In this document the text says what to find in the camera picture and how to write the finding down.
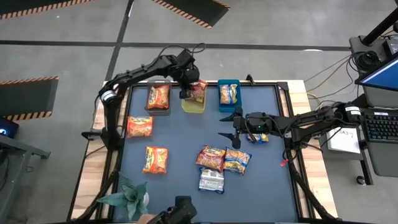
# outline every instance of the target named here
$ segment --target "concrete floor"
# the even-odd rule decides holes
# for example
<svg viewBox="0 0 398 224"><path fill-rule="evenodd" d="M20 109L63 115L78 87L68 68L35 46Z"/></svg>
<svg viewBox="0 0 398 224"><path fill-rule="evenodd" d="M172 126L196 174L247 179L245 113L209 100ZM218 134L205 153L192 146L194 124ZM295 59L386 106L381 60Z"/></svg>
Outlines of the concrete floor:
<svg viewBox="0 0 398 224"><path fill-rule="evenodd" d="M123 41L347 47L349 37L367 34L397 6L393 0L222 1L231 10L212 30L206 30L150 0L135 0ZM0 40L115 42L127 2L96 0L3 20ZM11 213L13 220L52 223L66 219L86 147L80 133L91 126L93 100L105 79L113 49L0 45L0 82L60 76L53 116L20 122L19 140L52 151L52 155L47 161L32 160L35 170L24 177ZM148 63L159 50L122 48L113 73ZM349 52L207 49L195 58L203 79L242 79L250 73L258 80L305 80L347 55ZM307 88L330 72L306 82ZM313 93L329 94L347 83L342 68ZM353 88L327 99L353 100ZM325 163L341 218L373 223L398 220L398 179L373 175L375 185L362 187L355 182L361 174L358 161Z"/></svg>

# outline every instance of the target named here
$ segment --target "yellow plastic container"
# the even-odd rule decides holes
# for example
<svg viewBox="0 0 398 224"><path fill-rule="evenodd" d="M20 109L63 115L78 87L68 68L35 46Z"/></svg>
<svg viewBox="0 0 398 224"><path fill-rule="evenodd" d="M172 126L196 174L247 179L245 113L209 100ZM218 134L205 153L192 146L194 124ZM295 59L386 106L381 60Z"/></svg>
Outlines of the yellow plastic container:
<svg viewBox="0 0 398 224"><path fill-rule="evenodd" d="M193 100L181 100L181 107L186 113L204 113L206 108L206 90L203 103Z"/></svg>

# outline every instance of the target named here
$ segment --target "hazard stripe mat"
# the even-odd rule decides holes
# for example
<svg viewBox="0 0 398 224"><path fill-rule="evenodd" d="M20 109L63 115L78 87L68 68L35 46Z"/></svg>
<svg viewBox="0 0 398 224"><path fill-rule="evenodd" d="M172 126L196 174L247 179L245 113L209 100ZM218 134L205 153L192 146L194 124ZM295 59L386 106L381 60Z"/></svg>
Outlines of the hazard stripe mat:
<svg viewBox="0 0 398 224"><path fill-rule="evenodd" d="M94 0L0 0L0 20L26 16Z"/></svg>
<svg viewBox="0 0 398 224"><path fill-rule="evenodd" d="M0 82L0 116L11 121L52 115L58 76Z"/></svg>
<svg viewBox="0 0 398 224"><path fill-rule="evenodd" d="M211 29L230 9L215 0L152 0L204 28Z"/></svg>

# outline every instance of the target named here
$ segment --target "keyboard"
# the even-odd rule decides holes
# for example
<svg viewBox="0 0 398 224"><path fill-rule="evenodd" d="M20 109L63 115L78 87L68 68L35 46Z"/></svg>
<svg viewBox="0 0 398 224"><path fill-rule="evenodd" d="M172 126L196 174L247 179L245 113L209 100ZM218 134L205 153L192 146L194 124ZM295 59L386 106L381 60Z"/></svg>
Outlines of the keyboard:
<svg viewBox="0 0 398 224"><path fill-rule="evenodd" d="M398 111L364 110L364 135L368 141L398 143Z"/></svg>

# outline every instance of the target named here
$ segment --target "ramen packet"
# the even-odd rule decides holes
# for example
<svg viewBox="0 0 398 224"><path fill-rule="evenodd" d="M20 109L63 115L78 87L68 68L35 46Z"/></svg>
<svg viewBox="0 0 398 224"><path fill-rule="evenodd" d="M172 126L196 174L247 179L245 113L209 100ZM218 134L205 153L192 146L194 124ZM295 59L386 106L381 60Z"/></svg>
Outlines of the ramen packet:
<svg viewBox="0 0 398 224"><path fill-rule="evenodd" d="M249 140L249 142L254 143L254 144L263 144L268 142L268 136L266 134L252 134L253 139L250 137L249 134L246 135L247 139Z"/></svg>
<svg viewBox="0 0 398 224"><path fill-rule="evenodd" d="M226 148L226 155L224 160L224 170L239 172L242 175L248 166L251 154L239 150L232 150Z"/></svg>
<svg viewBox="0 0 398 224"><path fill-rule="evenodd" d="M204 167L199 168L199 170L199 190L214 191L218 194L224 193L224 173Z"/></svg>
<svg viewBox="0 0 398 224"><path fill-rule="evenodd" d="M195 164L222 172L224 169L225 150L204 145L199 152Z"/></svg>
<svg viewBox="0 0 398 224"><path fill-rule="evenodd" d="M165 174L169 150L165 147L147 146L143 173Z"/></svg>
<svg viewBox="0 0 398 224"><path fill-rule="evenodd" d="M237 84L220 85L220 103L232 105L237 102Z"/></svg>
<svg viewBox="0 0 398 224"><path fill-rule="evenodd" d="M127 138L149 137L152 135L153 117L133 117L127 120Z"/></svg>
<svg viewBox="0 0 398 224"><path fill-rule="evenodd" d="M191 89L189 90L190 97L186 98L186 100L194 100L203 103L205 101L206 86L207 82L202 80L192 83Z"/></svg>
<svg viewBox="0 0 398 224"><path fill-rule="evenodd" d="M170 85L152 86L149 91L148 109L168 109L169 108Z"/></svg>

